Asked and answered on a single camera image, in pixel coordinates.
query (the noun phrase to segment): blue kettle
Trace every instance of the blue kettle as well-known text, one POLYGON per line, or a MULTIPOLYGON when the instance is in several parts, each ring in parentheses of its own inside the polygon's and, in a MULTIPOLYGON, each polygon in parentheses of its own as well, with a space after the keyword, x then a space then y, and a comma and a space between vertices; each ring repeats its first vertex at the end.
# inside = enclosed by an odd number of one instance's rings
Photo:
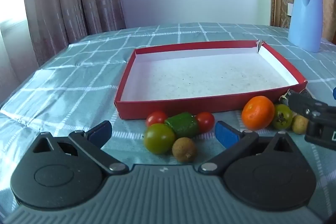
POLYGON ((322 28, 322 0, 294 0, 288 40, 303 50, 318 52, 322 28))

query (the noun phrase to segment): orange fruit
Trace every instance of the orange fruit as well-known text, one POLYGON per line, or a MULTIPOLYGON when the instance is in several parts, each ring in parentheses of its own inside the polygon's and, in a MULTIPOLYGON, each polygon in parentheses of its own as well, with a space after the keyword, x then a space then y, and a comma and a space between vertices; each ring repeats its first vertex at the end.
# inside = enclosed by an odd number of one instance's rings
POLYGON ((256 96, 247 102, 241 113, 241 120, 249 130, 267 127, 273 120, 275 108, 265 96, 256 96))

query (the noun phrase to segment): potato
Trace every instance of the potato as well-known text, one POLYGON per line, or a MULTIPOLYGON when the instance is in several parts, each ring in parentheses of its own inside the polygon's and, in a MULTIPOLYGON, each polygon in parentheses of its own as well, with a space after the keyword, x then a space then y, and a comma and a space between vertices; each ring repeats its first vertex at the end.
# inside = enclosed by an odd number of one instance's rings
POLYGON ((197 156, 197 148, 189 138, 179 138, 172 147, 173 156, 179 162, 192 162, 197 156))
POLYGON ((307 130, 307 125, 308 125, 308 119, 301 116, 301 115, 296 115, 293 118, 293 123, 292 123, 292 130, 296 134, 306 134, 307 130))

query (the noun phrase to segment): blue checkered tablecloth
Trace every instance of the blue checkered tablecloth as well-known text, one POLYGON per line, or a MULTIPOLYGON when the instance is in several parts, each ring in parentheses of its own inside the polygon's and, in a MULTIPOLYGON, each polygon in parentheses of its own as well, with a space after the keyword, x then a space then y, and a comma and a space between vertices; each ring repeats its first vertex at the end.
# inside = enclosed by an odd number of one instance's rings
MULTIPOLYGON (((16 207, 9 187, 10 177, 22 155, 42 131, 67 136, 73 130, 92 128, 103 120, 113 125, 113 136, 103 150, 132 164, 177 164, 172 156, 155 156, 142 144, 144 121, 123 121, 113 104, 114 96, 132 51, 172 43, 265 40, 287 58, 307 79, 307 89, 318 100, 336 105, 336 45, 325 40, 318 53, 309 53, 287 40, 288 29, 222 23, 187 23, 125 29, 84 38, 71 44, 36 71, 8 99, 0 110, 0 219, 16 207)), ((240 111, 215 113, 244 130, 240 111)), ((273 131, 261 130, 261 135, 273 131)), ((310 208, 326 219, 336 210, 335 151, 304 141, 291 133, 313 168, 317 186, 310 208)), ((196 164, 223 151, 214 132, 195 140, 199 155, 196 164)))

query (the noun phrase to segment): green pepper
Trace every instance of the green pepper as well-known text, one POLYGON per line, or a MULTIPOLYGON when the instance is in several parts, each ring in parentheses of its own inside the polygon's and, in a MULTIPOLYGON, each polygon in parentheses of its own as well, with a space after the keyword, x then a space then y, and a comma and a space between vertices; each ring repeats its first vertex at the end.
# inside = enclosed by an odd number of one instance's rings
POLYGON ((193 138, 199 133, 197 120, 188 112, 167 118, 165 124, 172 128, 177 138, 193 138))

